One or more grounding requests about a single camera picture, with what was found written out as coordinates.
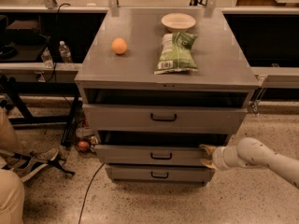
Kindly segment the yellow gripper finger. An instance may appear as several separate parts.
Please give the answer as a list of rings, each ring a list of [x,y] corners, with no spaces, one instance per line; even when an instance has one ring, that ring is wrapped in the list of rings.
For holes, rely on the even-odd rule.
[[[216,150],[216,147],[212,146],[212,145],[202,144],[202,145],[200,145],[200,147],[203,148],[208,155],[212,155],[213,152]]]
[[[216,169],[216,166],[214,165],[212,160],[201,159],[201,163],[207,168]]]

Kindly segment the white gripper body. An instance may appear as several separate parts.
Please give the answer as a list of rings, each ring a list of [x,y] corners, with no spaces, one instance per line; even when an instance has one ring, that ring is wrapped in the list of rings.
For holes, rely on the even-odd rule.
[[[229,166],[224,159],[224,150],[225,147],[217,147],[212,153],[212,162],[214,166],[221,171],[229,169]]]

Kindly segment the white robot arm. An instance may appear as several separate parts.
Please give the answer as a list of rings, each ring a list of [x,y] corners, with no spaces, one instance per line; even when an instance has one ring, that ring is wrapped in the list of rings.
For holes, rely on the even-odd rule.
[[[281,155],[261,141],[246,137],[234,146],[201,145],[208,159],[201,162],[210,169],[267,168],[299,189],[299,160]]]

